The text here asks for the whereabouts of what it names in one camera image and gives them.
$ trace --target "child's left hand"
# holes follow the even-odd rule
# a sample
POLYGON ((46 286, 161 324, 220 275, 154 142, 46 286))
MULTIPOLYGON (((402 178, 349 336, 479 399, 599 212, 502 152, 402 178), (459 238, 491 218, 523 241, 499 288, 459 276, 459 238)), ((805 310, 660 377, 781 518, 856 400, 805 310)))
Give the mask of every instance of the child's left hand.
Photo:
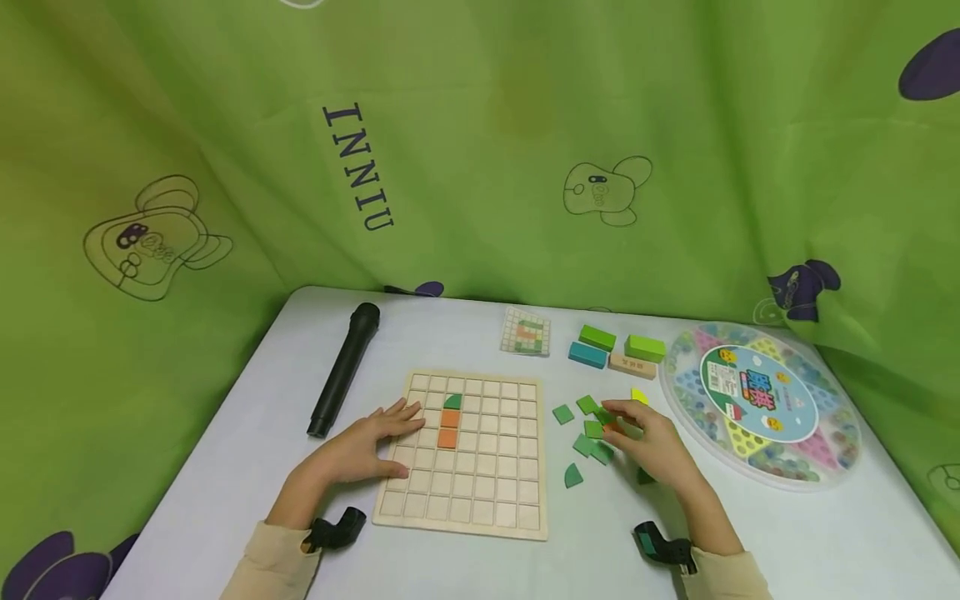
POLYGON ((401 398, 384 410, 378 408, 368 417, 358 420, 300 463, 297 469, 318 482, 327 485, 362 481, 372 477, 406 479, 407 467, 395 461, 383 461, 376 455, 376 445, 384 438, 417 431, 426 422, 413 419, 420 409, 416 402, 404 408, 401 398))

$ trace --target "black clip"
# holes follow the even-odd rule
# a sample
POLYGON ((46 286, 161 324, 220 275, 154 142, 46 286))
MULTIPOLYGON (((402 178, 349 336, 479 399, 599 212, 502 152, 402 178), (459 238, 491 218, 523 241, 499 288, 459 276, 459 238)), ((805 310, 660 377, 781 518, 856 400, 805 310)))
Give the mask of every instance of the black clip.
POLYGON ((344 511, 344 515, 336 525, 322 518, 314 520, 310 527, 310 535, 305 540, 310 544, 307 554, 316 552, 318 548, 337 550, 351 545, 360 535, 360 530, 366 522, 367 516, 363 511, 352 506, 344 511))
POLYGON ((640 545, 640 550, 651 561, 678 564, 686 569, 687 574, 696 574, 697 564, 693 562, 693 555, 690 553, 693 547, 690 540, 683 538, 673 541, 665 540, 653 521, 646 521, 635 527, 634 537, 636 543, 640 545))

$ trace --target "white table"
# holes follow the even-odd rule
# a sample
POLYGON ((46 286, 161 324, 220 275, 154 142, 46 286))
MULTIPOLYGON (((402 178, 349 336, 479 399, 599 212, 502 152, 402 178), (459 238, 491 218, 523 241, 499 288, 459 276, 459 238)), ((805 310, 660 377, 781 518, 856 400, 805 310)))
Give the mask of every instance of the white table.
MULTIPOLYGON (((585 394, 624 397, 633 385, 672 415, 659 381, 577 365, 566 351, 584 323, 618 338, 634 332, 668 344, 694 324, 531 308, 553 323, 551 356, 544 359, 499 350, 503 304, 303 288, 260 343, 105 600, 218 597, 287 472, 318 445, 304 431, 361 301, 380 307, 380 329, 331 435, 393 402, 414 368, 538 377, 548 408, 572 407, 585 394)), ((670 569, 642 558, 631 537, 649 519, 668 538, 685 535, 671 494, 657 484, 638 495, 613 465, 579 459, 586 481, 565 490, 574 436, 549 412, 547 420, 547 542, 368 522, 351 548, 324 555, 310 597, 676 598, 670 569)), ((859 466, 837 488, 811 494, 773 490, 734 473, 681 428, 778 600, 946 598, 960 590, 960 562, 873 432, 861 426, 859 466)), ((375 497, 374 483, 342 491, 326 518, 336 521, 348 505, 371 516, 375 497)))

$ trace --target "beige sleeve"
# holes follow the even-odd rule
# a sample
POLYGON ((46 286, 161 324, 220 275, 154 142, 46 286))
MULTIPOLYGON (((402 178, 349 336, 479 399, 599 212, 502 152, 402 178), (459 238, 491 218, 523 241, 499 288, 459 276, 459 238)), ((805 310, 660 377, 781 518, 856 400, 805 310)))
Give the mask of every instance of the beige sleeve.
POLYGON ((696 575, 683 575, 687 600, 773 600, 749 552, 734 556, 693 548, 696 575))
POLYGON ((320 564, 300 547, 309 533, 257 523, 220 600, 303 600, 320 564))

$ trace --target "sticker label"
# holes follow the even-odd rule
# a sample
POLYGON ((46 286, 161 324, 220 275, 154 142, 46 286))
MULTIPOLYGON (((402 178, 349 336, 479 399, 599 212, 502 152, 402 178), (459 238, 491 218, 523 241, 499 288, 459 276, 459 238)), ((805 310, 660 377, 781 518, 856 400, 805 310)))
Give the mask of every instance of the sticker label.
POLYGON ((727 419, 766 440, 792 444, 817 429, 820 415, 801 379, 766 354, 712 348, 701 359, 707 395, 727 419))

